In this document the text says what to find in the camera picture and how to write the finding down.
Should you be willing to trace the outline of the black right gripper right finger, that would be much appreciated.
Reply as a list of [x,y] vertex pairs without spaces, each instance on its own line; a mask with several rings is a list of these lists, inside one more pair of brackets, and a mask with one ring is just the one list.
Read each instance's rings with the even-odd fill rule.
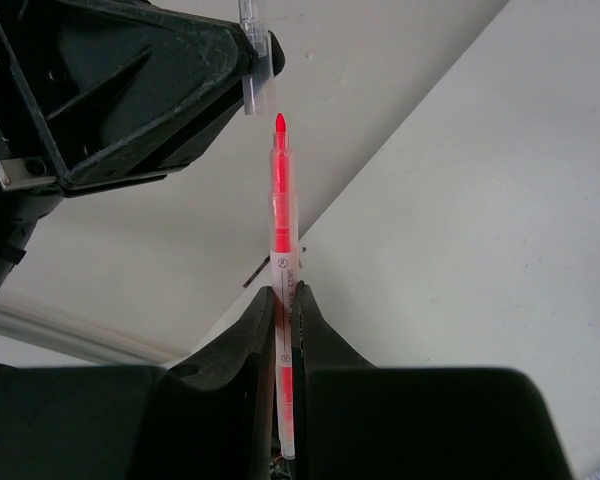
[[507,368],[379,368],[324,319],[292,307],[299,479],[568,479],[545,401]]

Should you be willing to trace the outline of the red translucent pen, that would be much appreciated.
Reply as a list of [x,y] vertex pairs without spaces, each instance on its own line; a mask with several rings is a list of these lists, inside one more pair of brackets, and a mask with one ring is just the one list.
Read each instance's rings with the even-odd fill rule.
[[299,281],[297,191],[289,132],[283,114],[275,120],[271,150],[270,268],[274,293],[275,386],[281,455],[295,458],[291,317]]

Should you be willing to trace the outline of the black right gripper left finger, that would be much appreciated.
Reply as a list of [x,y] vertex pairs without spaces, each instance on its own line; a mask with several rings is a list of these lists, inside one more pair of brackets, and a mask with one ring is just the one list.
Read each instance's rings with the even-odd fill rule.
[[268,478],[273,310],[169,369],[0,365],[0,479]]

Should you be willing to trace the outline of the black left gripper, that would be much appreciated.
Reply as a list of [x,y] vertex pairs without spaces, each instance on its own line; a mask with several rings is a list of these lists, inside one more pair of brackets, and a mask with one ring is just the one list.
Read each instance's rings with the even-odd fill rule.
[[147,1],[0,1],[0,289],[58,187],[186,168],[241,108],[256,62],[239,24]]

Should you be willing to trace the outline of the clear pen cap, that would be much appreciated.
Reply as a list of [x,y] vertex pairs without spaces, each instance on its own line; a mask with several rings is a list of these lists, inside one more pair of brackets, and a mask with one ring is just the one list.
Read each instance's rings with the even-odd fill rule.
[[238,8],[240,27],[255,51],[251,70],[242,80],[245,114],[272,114],[276,110],[276,90],[266,2],[239,0]]

